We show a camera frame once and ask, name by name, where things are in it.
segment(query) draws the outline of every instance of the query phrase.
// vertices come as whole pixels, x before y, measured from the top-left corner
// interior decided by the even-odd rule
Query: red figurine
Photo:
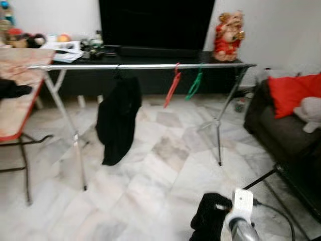
[[[223,13],[219,19],[221,23],[216,26],[213,57],[219,61],[234,61],[245,36],[242,31],[243,14],[240,11]]]

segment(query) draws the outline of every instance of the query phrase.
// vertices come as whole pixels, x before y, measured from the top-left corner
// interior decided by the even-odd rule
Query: power cord
[[[273,210],[273,211],[277,212],[278,214],[280,214],[281,216],[283,216],[286,219],[286,221],[289,223],[289,225],[290,225],[292,241],[295,241],[295,231],[294,231],[293,223],[283,212],[281,212],[280,210],[278,210],[275,207],[272,207],[272,206],[270,206],[268,204],[261,203],[256,198],[253,199],[253,205],[254,206],[263,206],[263,207],[270,208],[271,210]]]

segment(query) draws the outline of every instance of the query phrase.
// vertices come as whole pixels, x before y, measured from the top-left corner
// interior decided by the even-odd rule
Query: black garment
[[[17,85],[13,80],[0,79],[0,99],[20,97],[30,94],[31,90],[31,86]]]
[[[141,106],[137,78],[120,78],[99,105],[96,130],[105,145],[103,165],[115,165],[126,155],[134,139],[135,118]]]
[[[215,207],[219,204],[232,208],[232,201],[218,193],[205,193],[192,219],[191,228],[195,231],[190,241],[220,241],[223,222],[228,211]]]

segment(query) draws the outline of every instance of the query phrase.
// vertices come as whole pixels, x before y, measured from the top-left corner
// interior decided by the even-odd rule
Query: papers
[[[83,55],[80,50],[80,41],[71,42],[47,42],[41,49],[53,49],[58,51],[54,60],[64,63],[71,63]]]

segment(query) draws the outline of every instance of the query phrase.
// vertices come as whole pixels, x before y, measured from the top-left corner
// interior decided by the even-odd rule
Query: red hanger
[[[164,108],[166,108],[168,106],[168,104],[170,103],[170,100],[172,98],[172,95],[174,94],[174,91],[177,87],[177,85],[179,84],[179,81],[181,79],[181,73],[179,72],[179,64],[180,63],[177,63],[176,64],[176,67],[175,67],[175,77],[173,79],[173,83],[171,85],[171,88],[169,90],[169,92],[167,93],[167,96],[166,96],[166,99],[165,99],[165,104],[164,104]]]

